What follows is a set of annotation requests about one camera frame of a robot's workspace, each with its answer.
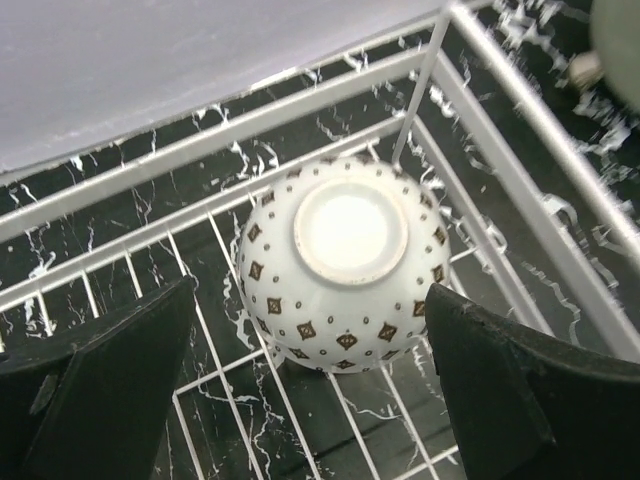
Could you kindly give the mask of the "white diamond pattern bowl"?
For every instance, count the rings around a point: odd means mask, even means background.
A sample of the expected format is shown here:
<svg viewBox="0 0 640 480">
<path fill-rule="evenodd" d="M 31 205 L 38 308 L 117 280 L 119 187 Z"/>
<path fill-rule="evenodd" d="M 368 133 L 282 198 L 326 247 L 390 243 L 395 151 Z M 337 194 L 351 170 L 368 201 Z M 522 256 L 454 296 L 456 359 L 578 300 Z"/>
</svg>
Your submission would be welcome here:
<svg viewBox="0 0 640 480">
<path fill-rule="evenodd" d="M 450 281 L 438 200 L 367 153 L 307 162 L 256 201 L 238 283 L 257 333 L 306 368 L 380 368 L 425 335 L 425 299 Z"/>
</svg>

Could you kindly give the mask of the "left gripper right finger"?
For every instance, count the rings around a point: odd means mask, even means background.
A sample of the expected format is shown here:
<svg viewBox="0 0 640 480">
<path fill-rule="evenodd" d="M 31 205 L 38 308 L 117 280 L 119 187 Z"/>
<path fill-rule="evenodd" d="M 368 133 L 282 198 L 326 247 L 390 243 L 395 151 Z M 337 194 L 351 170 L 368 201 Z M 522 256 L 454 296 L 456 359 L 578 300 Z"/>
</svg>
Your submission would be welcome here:
<svg viewBox="0 0 640 480">
<path fill-rule="evenodd" d="M 639 366 L 435 284 L 428 342 L 469 479 L 636 479 Z"/>
</svg>

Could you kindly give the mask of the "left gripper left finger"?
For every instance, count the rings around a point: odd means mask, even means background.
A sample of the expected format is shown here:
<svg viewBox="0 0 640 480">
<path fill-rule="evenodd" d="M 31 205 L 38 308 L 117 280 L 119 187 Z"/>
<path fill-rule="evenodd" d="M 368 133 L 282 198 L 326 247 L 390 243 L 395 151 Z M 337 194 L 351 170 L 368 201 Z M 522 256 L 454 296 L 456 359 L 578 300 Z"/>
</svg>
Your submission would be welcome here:
<svg viewBox="0 0 640 480">
<path fill-rule="evenodd" d="M 184 276 L 1 355 L 4 479 L 148 479 L 195 320 Z"/>
</svg>

